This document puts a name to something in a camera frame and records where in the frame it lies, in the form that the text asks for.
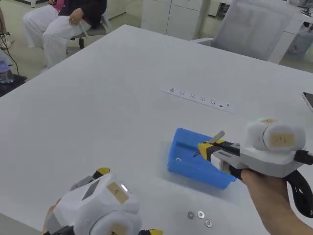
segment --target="chair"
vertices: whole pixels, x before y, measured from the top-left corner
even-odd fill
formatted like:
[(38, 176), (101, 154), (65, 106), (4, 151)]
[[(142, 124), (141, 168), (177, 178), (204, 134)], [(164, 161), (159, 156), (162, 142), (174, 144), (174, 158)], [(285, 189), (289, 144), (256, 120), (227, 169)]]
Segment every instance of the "chair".
[(293, 14), (281, 0), (233, 0), (216, 37), (192, 41), (267, 61)]
[(83, 29), (83, 33), (81, 33), (75, 37), (72, 37), (71, 40), (75, 40), (75, 38), (78, 38), (79, 48), (83, 49), (85, 47), (84, 37), (106, 35), (110, 32), (112, 32), (112, 25), (109, 21), (107, 11), (105, 11), (105, 13), (103, 13), (103, 15), (101, 16), (101, 24), (99, 25), (99, 27), (91, 28), (87, 31), (85, 31), (85, 29)]

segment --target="black jacket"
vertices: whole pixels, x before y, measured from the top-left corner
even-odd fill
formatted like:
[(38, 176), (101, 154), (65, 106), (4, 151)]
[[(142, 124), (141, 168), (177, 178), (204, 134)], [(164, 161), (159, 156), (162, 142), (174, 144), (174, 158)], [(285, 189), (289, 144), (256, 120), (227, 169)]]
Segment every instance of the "black jacket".
[(77, 8), (83, 10), (83, 19), (92, 28), (97, 28), (100, 25), (101, 15), (107, 9), (107, 0), (64, 0), (59, 16), (69, 16)]

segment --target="blue plastic block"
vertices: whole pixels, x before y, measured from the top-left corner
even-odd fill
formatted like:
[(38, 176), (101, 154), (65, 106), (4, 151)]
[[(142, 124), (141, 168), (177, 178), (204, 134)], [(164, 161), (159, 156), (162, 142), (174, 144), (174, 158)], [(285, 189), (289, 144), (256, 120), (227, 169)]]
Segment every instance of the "blue plastic block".
[(193, 157), (198, 150), (198, 143), (210, 139), (209, 136), (178, 128), (168, 157), (168, 170), (222, 189), (236, 181), (235, 177), (216, 169), (201, 154)]

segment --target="metal washer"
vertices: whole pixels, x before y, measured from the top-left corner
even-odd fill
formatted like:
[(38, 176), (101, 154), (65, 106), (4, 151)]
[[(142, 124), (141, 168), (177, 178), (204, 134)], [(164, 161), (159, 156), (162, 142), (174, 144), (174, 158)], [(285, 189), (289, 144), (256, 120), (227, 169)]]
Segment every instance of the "metal washer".
[(212, 227), (212, 222), (211, 222), (211, 220), (206, 220), (205, 222), (205, 225), (208, 227), (208, 228), (211, 228)]
[(204, 217), (205, 217), (204, 212), (203, 212), (203, 211), (198, 211), (197, 217), (198, 217), (199, 219), (204, 219)]

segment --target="human hand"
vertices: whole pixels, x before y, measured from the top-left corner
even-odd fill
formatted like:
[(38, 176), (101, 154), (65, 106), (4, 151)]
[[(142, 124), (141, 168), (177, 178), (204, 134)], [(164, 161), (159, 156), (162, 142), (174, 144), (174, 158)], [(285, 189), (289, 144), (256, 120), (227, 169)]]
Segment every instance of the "human hand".
[[(61, 199), (59, 199), (56, 204), (54, 204), (53, 206), (51, 206), (49, 209), (48, 209), (48, 212), (47, 212), (47, 215), (45, 216), (45, 222), (47, 220), (47, 218), (49, 217), (49, 215), (53, 212), (54, 208), (57, 206), (57, 204), (59, 203)], [(41, 232), (41, 235), (45, 234), (47, 232), (47, 229), (45, 228), (45, 225), (43, 226), (43, 230)]]
[(48, 3), (50, 5), (55, 5), (55, 4), (57, 4), (57, 0), (48, 0)]
[(250, 170), (243, 170), (241, 178), (247, 185), (255, 208), (270, 234), (281, 234), (279, 231), (282, 226), (298, 221), (289, 203), (285, 180), (261, 176)]
[(84, 16), (84, 12), (81, 8), (75, 9), (69, 16), (69, 22), (74, 25), (78, 25)]

